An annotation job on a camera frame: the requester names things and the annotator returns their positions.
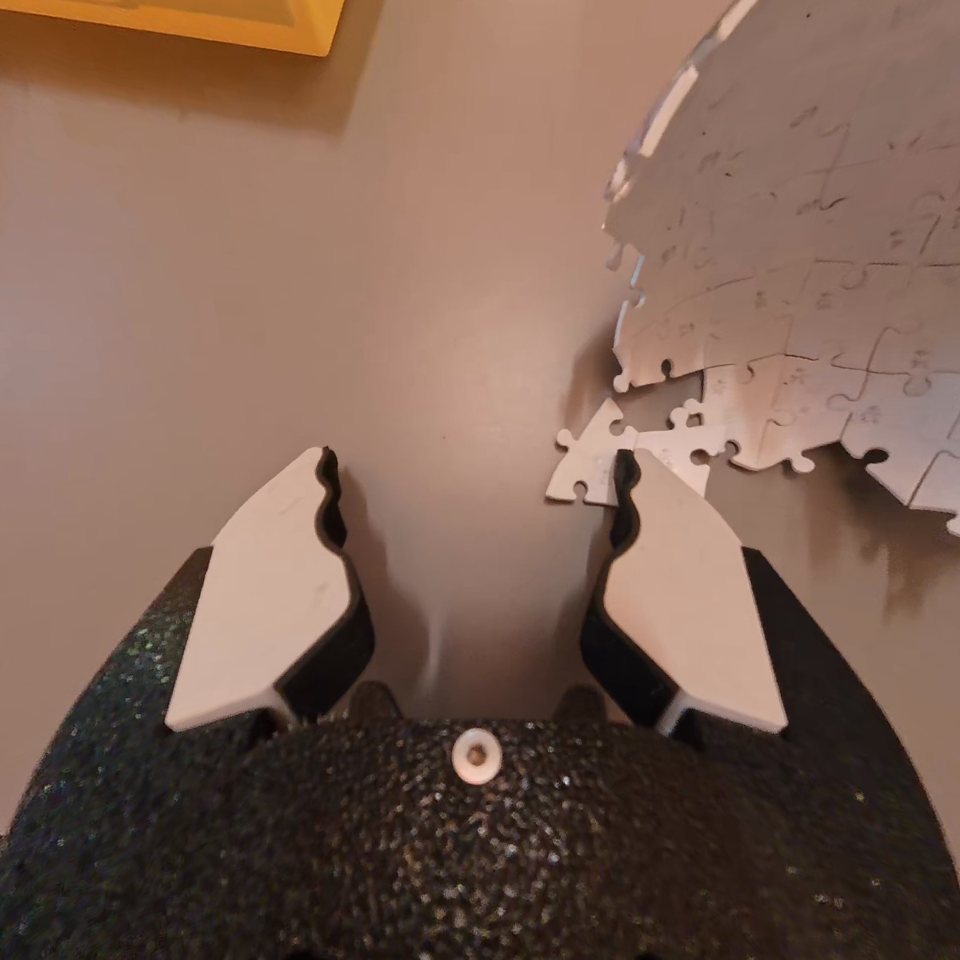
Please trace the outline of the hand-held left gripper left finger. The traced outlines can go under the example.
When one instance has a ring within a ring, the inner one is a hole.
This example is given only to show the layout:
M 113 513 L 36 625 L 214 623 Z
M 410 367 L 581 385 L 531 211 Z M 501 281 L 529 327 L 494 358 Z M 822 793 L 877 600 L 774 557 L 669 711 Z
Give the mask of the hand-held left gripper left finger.
M 168 729 L 255 712 L 286 728 L 312 723 L 359 680 L 375 628 L 345 552 L 341 498 L 335 452 L 309 448 L 215 536 Z

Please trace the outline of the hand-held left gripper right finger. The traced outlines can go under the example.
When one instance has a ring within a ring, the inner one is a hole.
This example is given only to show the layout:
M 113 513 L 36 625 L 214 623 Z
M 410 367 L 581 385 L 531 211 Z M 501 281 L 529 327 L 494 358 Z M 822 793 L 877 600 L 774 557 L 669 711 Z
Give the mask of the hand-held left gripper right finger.
M 614 460 L 610 554 L 583 621 L 583 662 L 639 727 L 696 712 L 764 734 L 788 718 L 743 546 L 702 495 L 647 450 Z

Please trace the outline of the white puzzle piece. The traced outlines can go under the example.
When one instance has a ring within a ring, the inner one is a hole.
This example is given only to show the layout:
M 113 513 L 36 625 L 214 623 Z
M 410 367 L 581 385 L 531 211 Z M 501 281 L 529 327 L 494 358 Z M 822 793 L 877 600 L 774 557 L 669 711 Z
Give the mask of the white puzzle piece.
M 576 487 L 582 485 L 584 504 L 616 505 L 613 476 L 618 451 L 633 451 L 639 438 L 634 427 L 627 426 L 619 434 L 612 431 L 612 426 L 622 419 L 617 402 L 606 398 L 579 437 L 567 428 L 558 431 L 556 444 L 565 452 L 546 487 L 546 499 L 573 502 Z

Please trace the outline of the half-built puzzle ball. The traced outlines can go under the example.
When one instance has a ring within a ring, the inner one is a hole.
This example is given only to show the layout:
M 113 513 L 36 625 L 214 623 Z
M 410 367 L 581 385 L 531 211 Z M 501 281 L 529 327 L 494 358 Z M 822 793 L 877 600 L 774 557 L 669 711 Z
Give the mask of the half-built puzzle ball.
M 702 376 L 733 462 L 839 443 L 958 536 L 959 4 L 730 2 L 624 150 L 613 389 Z

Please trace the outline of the yellow plastic bin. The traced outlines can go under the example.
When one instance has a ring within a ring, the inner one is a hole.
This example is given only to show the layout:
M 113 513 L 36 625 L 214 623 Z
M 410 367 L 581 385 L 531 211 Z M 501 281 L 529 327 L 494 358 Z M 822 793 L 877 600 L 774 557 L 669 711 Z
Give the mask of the yellow plastic bin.
M 1 10 L 322 58 L 344 1 L 3 1 Z

